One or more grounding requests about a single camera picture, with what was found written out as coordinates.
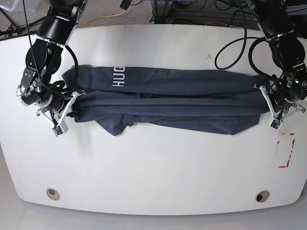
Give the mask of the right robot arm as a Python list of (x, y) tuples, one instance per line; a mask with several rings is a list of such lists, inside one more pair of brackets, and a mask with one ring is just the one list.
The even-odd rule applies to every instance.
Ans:
[[(26, 68), (16, 93), (25, 105), (36, 104), (42, 114), (50, 112), (51, 122), (56, 126), (55, 118), (72, 104), (73, 89), (77, 88), (79, 66), (68, 41), (87, 1), (49, 0), (48, 4), (49, 10), (37, 31), (37, 39), (30, 43), (25, 59)], [(62, 80), (51, 83), (52, 75), (60, 67), (64, 49), (74, 60), (73, 80), (68, 84)]]

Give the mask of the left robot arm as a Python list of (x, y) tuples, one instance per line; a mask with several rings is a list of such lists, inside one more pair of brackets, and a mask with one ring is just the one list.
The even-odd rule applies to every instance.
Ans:
[[(249, 0), (248, 5), (264, 34), (261, 38), (254, 38), (248, 51), (248, 61), (263, 81), (255, 84), (260, 91), (256, 102), (247, 96), (246, 101), (240, 100), (226, 107), (225, 114), (247, 116), (270, 111), (275, 120), (282, 121), (283, 114), (288, 115), (290, 107), (301, 110), (296, 102), (307, 97), (305, 49), (295, 34), (295, 26), (287, 16), (283, 1)], [(262, 42), (269, 45), (275, 65), (282, 70), (279, 78), (262, 72), (253, 62), (253, 50)]]

